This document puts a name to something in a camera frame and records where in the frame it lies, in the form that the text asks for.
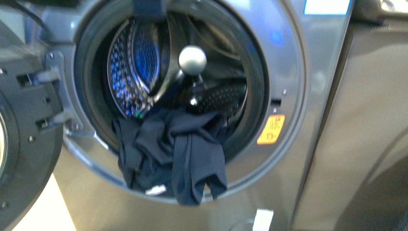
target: ball knob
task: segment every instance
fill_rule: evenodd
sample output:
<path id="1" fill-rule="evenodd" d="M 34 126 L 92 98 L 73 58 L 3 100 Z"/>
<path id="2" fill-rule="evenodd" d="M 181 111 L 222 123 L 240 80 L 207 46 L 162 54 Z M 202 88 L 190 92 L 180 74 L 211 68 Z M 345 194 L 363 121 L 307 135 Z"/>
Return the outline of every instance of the ball knob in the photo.
<path id="1" fill-rule="evenodd" d="M 198 46 L 189 45 L 183 48 L 178 57 L 181 70 L 189 76 L 197 76 L 207 65 L 205 52 Z"/>

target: black cable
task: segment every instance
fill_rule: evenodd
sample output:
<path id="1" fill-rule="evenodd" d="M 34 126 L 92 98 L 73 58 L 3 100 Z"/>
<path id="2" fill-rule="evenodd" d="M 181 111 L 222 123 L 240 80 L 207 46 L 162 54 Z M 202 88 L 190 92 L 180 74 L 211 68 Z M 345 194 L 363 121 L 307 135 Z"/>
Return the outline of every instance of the black cable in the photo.
<path id="1" fill-rule="evenodd" d="M 44 28 L 45 30 L 48 30 L 47 25 L 34 13 L 29 11 L 26 7 L 20 5 L 14 0 L 0 0 L 0 4 L 4 4 L 6 6 L 9 6 L 15 10 L 20 11 L 21 13 L 26 14 L 28 17 L 30 17 L 34 22 L 36 22 L 40 27 Z"/>

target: garment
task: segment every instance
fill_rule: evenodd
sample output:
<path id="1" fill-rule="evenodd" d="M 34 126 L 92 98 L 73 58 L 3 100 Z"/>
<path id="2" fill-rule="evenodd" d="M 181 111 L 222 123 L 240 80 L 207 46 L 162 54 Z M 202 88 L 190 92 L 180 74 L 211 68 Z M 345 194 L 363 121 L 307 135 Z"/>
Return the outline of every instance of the garment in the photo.
<path id="1" fill-rule="evenodd" d="M 155 109 L 146 118 L 113 122 L 120 142 L 118 165 L 128 187 L 165 185 L 181 205 L 199 205 L 207 184 L 213 198 L 227 190 L 224 118 L 217 112 L 192 115 Z"/>

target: white tag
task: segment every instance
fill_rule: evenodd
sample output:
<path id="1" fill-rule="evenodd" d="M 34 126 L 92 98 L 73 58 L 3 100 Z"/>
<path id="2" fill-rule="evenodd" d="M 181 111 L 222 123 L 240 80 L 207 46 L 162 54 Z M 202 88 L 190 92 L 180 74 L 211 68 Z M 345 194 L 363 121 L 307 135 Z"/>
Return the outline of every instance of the white tag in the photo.
<path id="1" fill-rule="evenodd" d="M 148 196 L 157 196 L 164 193 L 165 191 L 167 191 L 166 186 L 162 184 L 156 185 L 153 188 L 146 190 L 144 193 Z"/>
<path id="2" fill-rule="evenodd" d="M 252 231 L 268 231 L 272 222 L 273 210 L 258 209 L 256 211 Z"/>
<path id="3" fill-rule="evenodd" d="M 345 15 L 350 0 L 306 0 L 305 14 Z"/>

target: warning label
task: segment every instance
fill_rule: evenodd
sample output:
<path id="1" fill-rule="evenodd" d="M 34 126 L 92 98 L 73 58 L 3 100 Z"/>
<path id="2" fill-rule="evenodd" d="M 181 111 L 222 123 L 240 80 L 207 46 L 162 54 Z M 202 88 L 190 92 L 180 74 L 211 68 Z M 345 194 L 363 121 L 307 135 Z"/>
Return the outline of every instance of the warning label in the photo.
<path id="1" fill-rule="evenodd" d="M 279 134 L 282 131 L 285 115 L 271 115 L 268 118 L 262 134 L 256 141 L 257 144 L 272 144 L 278 140 Z"/>

